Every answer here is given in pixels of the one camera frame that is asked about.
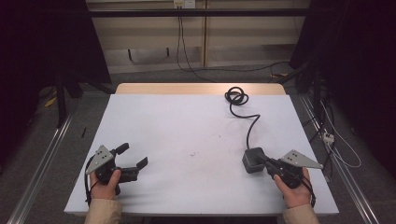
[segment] beige sleeve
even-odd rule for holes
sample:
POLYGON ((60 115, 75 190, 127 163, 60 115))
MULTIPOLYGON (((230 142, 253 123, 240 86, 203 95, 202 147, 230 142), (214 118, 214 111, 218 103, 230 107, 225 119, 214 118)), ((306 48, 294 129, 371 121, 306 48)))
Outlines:
POLYGON ((85 217, 86 224, 113 224, 121 219, 122 205, 114 200, 92 199, 90 210, 85 217))
POLYGON ((318 217, 311 204, 285 210, 283 218, 287 224, 318 224, 318 217))

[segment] gray carpet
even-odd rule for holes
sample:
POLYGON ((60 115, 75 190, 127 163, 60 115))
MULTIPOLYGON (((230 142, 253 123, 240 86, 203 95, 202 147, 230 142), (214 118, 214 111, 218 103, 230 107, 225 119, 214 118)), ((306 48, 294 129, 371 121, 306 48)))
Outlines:
MULTIPOLYGON (((261 66, 235 66, 228 69, 252 69, 261 66)), ((276 65, 273 73, 288 73, 291 71, 285 64, 276 65)), ((270 80, 270 69, 252 72, 231 71, 200 71, 199 76, 209 78, 216 82, 254 82, 263 83, 270 80)), ((113 85, 116 88, 122 82, 205 82, 196 75, 174 71, 143 72, 135 74, 122 74, 112 76, 113 85)), ((76 115, 73 117, 64 140, 56 154, 49 171, 46 173, 44 182, 35 198, 35 202, 25 220, 25 223, 83 223, 83 217, 76 217, 64 213, 64 207, 74 187, 74 180, 78 175, 87 152, 100 123, 101 117, 106 109, 108 95, 105 95, 89 85, 81 85, 84 95, 81 99, 68 99, 69 105, 78 104, 76 115)), ((296 108, 301 122, 309 120, 303 107, 300 96, 293 87, 293 81, 285 85, 287 94, 296 108)), ((7 223, 11 213, 23 194, 30 177, 34 174, 43 153, 55 133, 57 124, 56 105, 44 107, 43 102, 38 106, 29 132, 18 146, 18 150, 12 160, 5 165, 4 172, 0 175, 0 223, 7 223)), ((337 108, 336 102, 332 102, 335 124, 337 131, 352 145, 361 156, 362 166, 350 169, 353 176, 361 186, 369 202, 375 210, 380 223, 393 223, 396 221, 396 181, 376 161, 369 148, 351 131, 351 125, 343 116, 342 110, 337 108)), ((312 124, 304 127, 307 138, 314 136, 316 130, 312 124)), ((320 138, 312 141, 312 148, 319 162, 324 162, 326 152, 320 138)), ((342 153, 343 158, 350 163, 356 164, 355 156, 350 149, 338 141, 336 145, 342 153)), ((330 174, 330 167, 325 170, 325 175, 330 174)), ((335 169, 333 169, 332 180, 329 182, 340 213, 335 216, 320 217, 321 223, 364 223, 355 203, 351 199, 344 182, 335 169)), ((122 223, 141 223, 142 217, 123 217, 122 223)), ((222 223, 230 223, 230 219, 224 218, 222 223)), ((241 219, 233 223, 246 223, 241 219)))

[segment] white tabletop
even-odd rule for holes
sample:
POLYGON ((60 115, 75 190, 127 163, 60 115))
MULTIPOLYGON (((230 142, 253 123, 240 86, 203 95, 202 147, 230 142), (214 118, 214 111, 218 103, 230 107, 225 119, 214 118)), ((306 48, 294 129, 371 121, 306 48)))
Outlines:
MULTIPOLYGON (((241 115, 261 114, 250 135, 278 159, 292 149, 315 160, 288 95, 250 95, 241 115)), ((248 174, 242 163, 252 119, 238 119, 221 95, 112 95, 88 158, 100 145, 129 143, 116 158, 120 167, 148 156, 138 180, 120 184, 123 212, 139 216, 273 216, 286 208, 265 172, 248 174)), ((64 209, 85 215, 83 167, 64 209)), ((318 215, 338 213, 320 170, 309 169, 318 215)))

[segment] black metal bar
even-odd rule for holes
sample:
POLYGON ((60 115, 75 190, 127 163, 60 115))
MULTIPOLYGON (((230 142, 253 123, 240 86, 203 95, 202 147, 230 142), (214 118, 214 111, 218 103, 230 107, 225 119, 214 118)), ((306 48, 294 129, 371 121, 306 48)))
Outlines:
POLYGON ((303 17, 333 14, 329 9, 309 8, 188 8, 188 9, 92 9, 61 10, 39 9, 39 13, 51 16, 108 17, 303 17))

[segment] silver metal bracket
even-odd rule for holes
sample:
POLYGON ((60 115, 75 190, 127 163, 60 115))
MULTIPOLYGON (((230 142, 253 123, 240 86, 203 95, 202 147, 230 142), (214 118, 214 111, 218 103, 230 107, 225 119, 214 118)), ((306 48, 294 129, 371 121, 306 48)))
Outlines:
POLYGON ((103 166, 111 159, 113 159, 113 154, 111 154, 111 152, 109 152, 105 146, 99 146, 99 149, 95 152, 95 155, 92 158, 90 166, 85 171, 85 175, 88 175, 93 171, 97 170, 99 167, 103 166))
POLYGON ((309 158, 307 158, 304 154, 292 150, 289 153, 287 153, 285 156, 281 158, 281 160, 285 163, 288 163, 293 166, 297 167, 309 167, 309 168, 316 168, 316 169, 322 169, 323 165, 313 161, 309 158))

